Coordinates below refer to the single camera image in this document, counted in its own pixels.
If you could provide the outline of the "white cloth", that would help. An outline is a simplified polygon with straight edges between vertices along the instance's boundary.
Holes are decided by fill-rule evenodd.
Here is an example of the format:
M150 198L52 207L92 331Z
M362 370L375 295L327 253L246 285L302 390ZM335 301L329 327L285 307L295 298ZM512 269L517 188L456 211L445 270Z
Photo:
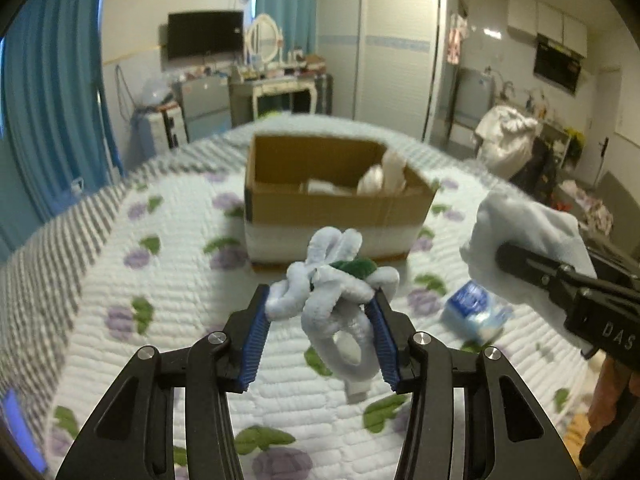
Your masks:
M545 275L563 264L588 278L597 276L575 217L490 192L478 206L471 237L460 255L472 280L511 304L528 304L574 347L585 353L592 350L566 329L565 311L542 284Z

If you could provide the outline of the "blue tissue pack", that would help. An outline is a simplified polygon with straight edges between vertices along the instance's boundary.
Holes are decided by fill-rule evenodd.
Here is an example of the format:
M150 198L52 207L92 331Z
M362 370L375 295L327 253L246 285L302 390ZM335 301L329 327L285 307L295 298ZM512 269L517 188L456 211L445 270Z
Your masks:
M469 280L447 299L440 319L459 336L488 344L503 332L512 316L510 304Z

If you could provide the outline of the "cream lace sock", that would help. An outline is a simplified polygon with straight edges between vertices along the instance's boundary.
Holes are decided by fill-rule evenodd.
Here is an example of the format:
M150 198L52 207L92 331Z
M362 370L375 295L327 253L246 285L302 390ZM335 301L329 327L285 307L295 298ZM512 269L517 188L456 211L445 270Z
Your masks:
M378 164L371 166L360 178L358 195L395 195L406 187L407 161L393 150L386 150Z

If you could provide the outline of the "grey plush bunny toy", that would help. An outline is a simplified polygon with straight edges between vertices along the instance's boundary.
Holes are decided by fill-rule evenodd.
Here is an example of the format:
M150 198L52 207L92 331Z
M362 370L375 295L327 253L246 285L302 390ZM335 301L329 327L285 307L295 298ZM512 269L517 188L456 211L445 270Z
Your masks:
M362 235L326 226L311 237L306 259L288 266L284 280L269 287L269 321L300 317L311 347L345 385L347 402L366 400L380 370L373 326L363 308L379 290L391 300L399 272L360 258Z

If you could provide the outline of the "white bundled laundry bag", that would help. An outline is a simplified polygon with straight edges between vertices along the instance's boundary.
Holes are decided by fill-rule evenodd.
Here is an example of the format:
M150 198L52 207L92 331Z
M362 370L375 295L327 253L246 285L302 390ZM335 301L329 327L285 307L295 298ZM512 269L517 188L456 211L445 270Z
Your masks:
M510 106L494 106L475 128L480 140L476 159L494 176L510 180L532 157L538 133L537 119Z

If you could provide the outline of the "grey washing machine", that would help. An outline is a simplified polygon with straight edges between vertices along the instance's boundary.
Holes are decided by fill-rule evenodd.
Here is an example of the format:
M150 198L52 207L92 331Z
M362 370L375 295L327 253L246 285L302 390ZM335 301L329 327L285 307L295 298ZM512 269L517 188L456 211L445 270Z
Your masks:
M463 67L458 73L452 120L475 129L494 106L495 79L491 74Z

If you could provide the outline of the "black range hood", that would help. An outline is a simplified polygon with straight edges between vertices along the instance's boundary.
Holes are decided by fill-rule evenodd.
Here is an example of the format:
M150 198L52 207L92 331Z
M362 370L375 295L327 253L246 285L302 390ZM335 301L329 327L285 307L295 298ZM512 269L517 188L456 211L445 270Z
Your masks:
M539 79L574 96L584 57L544 35L536 38L533 73Z

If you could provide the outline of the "white kitchen cabinets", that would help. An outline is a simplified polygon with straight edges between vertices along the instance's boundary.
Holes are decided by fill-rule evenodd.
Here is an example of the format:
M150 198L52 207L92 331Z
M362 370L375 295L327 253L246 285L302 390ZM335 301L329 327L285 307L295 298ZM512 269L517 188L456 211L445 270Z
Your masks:
M588 32L583 22L537 0L506 1L506 26L509 32L527 40L541 36L581 58L588 56Z

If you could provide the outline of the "white packet in box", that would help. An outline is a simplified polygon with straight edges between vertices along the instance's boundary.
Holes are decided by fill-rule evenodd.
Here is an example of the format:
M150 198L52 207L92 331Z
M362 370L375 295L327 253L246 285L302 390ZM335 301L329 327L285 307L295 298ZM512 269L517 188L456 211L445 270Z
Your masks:
M299 185L299 191L305 194L353 196L356 191L353 188L345 188L332 182L318 179L308 179Z

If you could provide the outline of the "brown cardboard box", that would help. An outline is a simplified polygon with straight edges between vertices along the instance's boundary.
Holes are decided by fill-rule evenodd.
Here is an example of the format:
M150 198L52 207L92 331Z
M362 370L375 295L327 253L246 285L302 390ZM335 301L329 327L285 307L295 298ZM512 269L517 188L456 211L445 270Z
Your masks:
M358 195L364 173L389 148L340 136L258 134L250 144L244 185L244 232L250 261L261 266L306 257L314 232L325 226L362 235L360 254L376 261L406 258L430 210L435 190L406 166L405 189ZM353 196L305 194L308 179L353 188Z

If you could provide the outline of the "teal left curtain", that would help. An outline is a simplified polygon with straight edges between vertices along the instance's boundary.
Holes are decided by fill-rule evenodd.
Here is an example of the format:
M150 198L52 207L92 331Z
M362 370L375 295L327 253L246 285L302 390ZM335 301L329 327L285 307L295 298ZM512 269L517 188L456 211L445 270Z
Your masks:
M1 39L1 258L122 175L102 0L26 0Z

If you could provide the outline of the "white wardrobe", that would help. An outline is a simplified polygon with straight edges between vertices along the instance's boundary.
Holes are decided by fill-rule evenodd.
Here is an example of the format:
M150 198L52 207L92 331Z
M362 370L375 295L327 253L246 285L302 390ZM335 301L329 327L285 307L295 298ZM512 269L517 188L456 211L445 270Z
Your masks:
M457 0L317 0L332 114L430 140Z

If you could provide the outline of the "grey mini fridge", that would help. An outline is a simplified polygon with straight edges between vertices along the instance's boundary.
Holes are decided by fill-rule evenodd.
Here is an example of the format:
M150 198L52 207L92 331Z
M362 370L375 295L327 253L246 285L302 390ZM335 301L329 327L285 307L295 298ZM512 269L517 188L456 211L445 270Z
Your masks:
M227 79L206 76L174 84L189 141L219 136L231 129Z

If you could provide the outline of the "oval vanity mirror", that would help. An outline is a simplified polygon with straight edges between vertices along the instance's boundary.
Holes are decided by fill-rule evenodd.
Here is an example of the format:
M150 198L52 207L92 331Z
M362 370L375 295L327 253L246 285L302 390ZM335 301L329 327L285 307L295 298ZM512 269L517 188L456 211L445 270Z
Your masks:
M269 14L259 14L244 34L244 50L250 65L281 63L284 39L282 30Z

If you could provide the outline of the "black wall television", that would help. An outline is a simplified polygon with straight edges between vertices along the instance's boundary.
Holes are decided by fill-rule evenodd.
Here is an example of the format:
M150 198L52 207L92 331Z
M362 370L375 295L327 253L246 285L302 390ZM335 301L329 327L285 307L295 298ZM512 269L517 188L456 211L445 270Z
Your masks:
M194 11L168 15L166 49L170 60L238 53L243 46L243 13L240 11Z

